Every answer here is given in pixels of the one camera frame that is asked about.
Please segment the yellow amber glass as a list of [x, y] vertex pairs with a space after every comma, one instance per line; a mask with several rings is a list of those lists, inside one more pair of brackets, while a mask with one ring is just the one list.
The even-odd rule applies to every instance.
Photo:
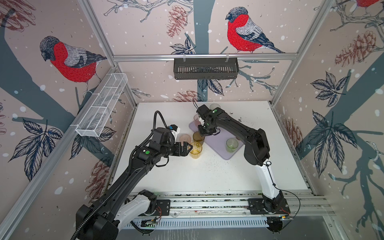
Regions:
[[191, 142], [192, 149], [189, 153], [189, 155], [193, 159], [198, 159], [201, 156], [201, 153], [203, 151], [203, 146], [199, 142]]

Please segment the pale green tall glass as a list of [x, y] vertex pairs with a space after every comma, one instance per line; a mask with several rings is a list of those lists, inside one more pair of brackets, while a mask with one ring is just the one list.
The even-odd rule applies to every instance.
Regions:
[[214, 110], [214, 109], [216, 109], [216, 108], [220, 108], [221, 106], [219, 105], [219, 104], [211, 104], [210, 105], [210, 109], [211, 110]]

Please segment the rose pink glass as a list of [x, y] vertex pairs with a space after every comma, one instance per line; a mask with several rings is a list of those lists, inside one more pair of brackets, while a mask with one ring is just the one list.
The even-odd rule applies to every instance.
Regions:
[[198, 114], [194, 115], [194, 124], [195, 124], [196, 127], [201, 125], [200, 116]]

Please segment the dark brown glass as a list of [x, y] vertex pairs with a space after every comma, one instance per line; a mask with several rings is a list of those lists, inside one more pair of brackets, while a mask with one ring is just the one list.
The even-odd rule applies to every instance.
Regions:
[[205, 137], [202, 136], [198, 131], [197, 132], [194, 132], [193, 134], [193, 140], [194, 142], [198, 142], [200, 143], [201, 145], [204, 144], [204, 141], [205, 141]]

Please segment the bright green glass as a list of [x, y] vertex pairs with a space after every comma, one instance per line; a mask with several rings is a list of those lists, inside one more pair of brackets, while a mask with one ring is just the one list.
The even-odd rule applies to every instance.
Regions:
[[235, 152], [239, 147], [239, 142], [237, 139], [230, 138], [226, 141], [226, 151], [228, 153]]

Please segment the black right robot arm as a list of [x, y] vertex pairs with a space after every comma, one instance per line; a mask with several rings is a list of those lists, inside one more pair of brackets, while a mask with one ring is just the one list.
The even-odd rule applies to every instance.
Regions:
[[255, 130], [232, 118], [221, 108], [209, 109], [206, 105], [197, 107], [200, 125], [198, 130], [202, 136], [216, 134], [217, 128], [223, 129], [240, 139], [244, 144], [244, 157], [248, 163], [256, 166], [257, 176], [262, 186], [264, 209], [275, 213], [285, 205], [282, 190], [275, 183], [270, 169], [270, 146], [266, 133], [262, 129]]

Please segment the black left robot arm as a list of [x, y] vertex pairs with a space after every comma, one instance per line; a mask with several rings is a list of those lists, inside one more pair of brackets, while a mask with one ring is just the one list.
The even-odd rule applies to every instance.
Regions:
[[73, 240], [114, 240], [122, 227], [134, 218], [156, 207], [156, 195], [141, 191], [124, 208], [124, 202], [139, 181], [157, 166], [161, 158], [186, 157], [192, 145], [177, 142], [180, 129], [176, 125], [156, 128], [136, 146], [129, 157], [129, 165], [115, 183], [90, 207], [83, 205], [76, 213]]

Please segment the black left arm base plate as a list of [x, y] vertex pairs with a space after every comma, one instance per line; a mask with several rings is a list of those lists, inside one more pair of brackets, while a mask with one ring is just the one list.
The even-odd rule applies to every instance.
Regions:
[[162, 217], [162, 216], [169, 216], [170, 215], [170, 208], [171, 208], [171, 201], [170, 200], [156, 200], [155, 202], [151, 202], [149, 209], [147, 212], [142, 214], [142, 216], [155, 216], [155, 217]]

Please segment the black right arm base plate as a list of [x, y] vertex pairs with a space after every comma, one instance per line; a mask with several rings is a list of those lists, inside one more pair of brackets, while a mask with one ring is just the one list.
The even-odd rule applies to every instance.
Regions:
[[260, 198], [247, 199], [248, 207], [251, 215], [290, 215], [291, 210], [286, 200], [276, 210], [269, 212], [264, 204], [264, 200]]

